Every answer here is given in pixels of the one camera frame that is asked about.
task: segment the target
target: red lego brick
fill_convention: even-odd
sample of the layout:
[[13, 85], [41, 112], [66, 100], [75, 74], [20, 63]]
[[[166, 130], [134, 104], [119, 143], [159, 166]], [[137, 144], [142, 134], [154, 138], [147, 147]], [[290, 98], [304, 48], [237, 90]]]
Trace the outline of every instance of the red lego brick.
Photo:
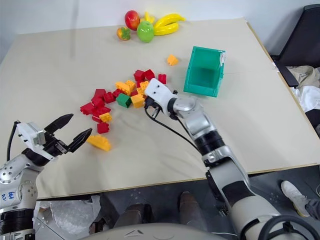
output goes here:
[[99, 97], [99, 98], [103, 98], [105, 93], [106, 93], [105, 89], [96, 89], [94, 96]]
[[101, 122], [96, 125], [96, 130], [99, 134], [105, 134], [109, 132], [109, 124], [106, 122]]
[[95, 110], [95, 106], [93, 106], [93, 104], [91, 102], [87, 103], [86, 105], [83, 105], [80, 107], [80, 111], [84, 114], [84, 115], [89, 115], [92, 114]]
[[102, 120], [100, 119], [100, 117], [96, 117], [95, 115], [92, 116], [92, 120], [97, 123], [102, 123]]
[[100, 106], [93, 111], [92, 115], [99, 118], [100, 115], [110, 113], [110, 112], [111, 112], [110, 108], [105, 106]]
[[92, 104], [98, 108], [98, 107], [103, 107], [105, 105], [105, 102], [103, 101], [103, 99], [99, 96], [94, 96], [91, 99]]
[[135, 95], [138, 95], [138, 91], [137, 90], [134, 90], [131, 94], [130, 94], [130, 97], [133, 97]]
[[143, 82], [145, 80], [145, 72], [141, 70], [135, 71], [133, 74], [136, 82]]
[[112, 95], [112, 92], [110, 91], [103, 94], [103, 99], [107, 104], [112, 103], [116, 100], [116, 98]]
[[150, 81], [151, 79], [153, 79], [155, 77], [155, 74], [151, 69], [149, 69], [144, 72], [144, 76], [146, 79], [148, 79]]
[[167, 84], [167, 75], [166, 74], [159, 74], [158, 81], [162, 84]]
[[116, 89], [116, 90], [112, 93], [112, 95], [114, 96], [115, 99], [119, 96], [119, 94], [125, 94], [125, 93], [124, 93], [123, 91], [121, 91], [120, 89]]

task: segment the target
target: red apple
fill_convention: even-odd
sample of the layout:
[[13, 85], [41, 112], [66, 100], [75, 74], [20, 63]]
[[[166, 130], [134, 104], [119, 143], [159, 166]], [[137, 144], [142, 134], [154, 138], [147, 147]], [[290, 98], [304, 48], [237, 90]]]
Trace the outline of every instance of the red apple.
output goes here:
[[130, 10], [125, 14], [124, 21], [129, 29], [136, 31], [140, 23], [139, 15], [136, 11]]

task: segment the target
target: black chair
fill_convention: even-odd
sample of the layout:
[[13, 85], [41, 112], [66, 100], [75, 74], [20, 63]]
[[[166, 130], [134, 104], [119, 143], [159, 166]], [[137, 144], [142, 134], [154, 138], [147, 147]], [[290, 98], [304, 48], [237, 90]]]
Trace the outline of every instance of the black chair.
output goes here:
[[[298, 82], [285, 66], [320, 67], [320, 4], [303, 8], [302, 15], [280, 55], [271, 57], [289, 87], [297, 87]], [[313, 109], [305, 114], [314, 128], [320, 124], [320, 110]]]

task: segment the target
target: green lego brick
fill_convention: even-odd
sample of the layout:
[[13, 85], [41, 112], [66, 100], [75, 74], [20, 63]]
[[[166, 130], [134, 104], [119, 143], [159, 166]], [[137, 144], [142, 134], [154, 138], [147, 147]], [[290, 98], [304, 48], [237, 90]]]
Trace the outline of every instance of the green lego brick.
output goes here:
[[127, 96], [123, 93], [120, 93], [119, 96], [115, 100], [120, 106], [125, 107], [125, 108], [129, 108], [129, 106], [132, 103], [130, 96]]

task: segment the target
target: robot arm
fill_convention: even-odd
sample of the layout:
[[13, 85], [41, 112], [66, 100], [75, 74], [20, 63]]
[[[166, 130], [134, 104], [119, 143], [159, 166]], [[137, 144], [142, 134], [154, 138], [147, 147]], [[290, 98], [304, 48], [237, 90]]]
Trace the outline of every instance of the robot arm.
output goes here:
[[56, 139], [54, 132], [64, 127], [72, 116], [61, 116], [44, 129], [40, 129], [34, 122], [17, 122], [18, 136], [28, 148], [0, 167], [1, 239], [35, 239], [32, 218], [38, 196], [37, 176], [49, 161], [77, 150], [92, 131], [90, 128], [81, 132], [69, 145]]
[[[265, 233], [263, 229], [266, 223], [284, 216], [280, 216], [266, 199], [251, 190], [247, 173], [230, 147], [225, 145], [198, 99], [193, 96], [179, 97], [155, 78], [150, 81], [145, 93], [148, 96], [146, 109], [152, 106], [156, 111], [162, 110], [172, 119], [179, 117], [183, 120], [187, 133], [202, 155], [204, 165], [208, 167], [206, 177], [213, 193], [226, 203], [240, 238], [256, 240], [268, 236], [269, 233]], [[282, 229], [279, 223], [273, 227], [273, 231]], [[299, 234], [289, 236], [279, 233], [278, 237], [278, 239], [303, 239]]]

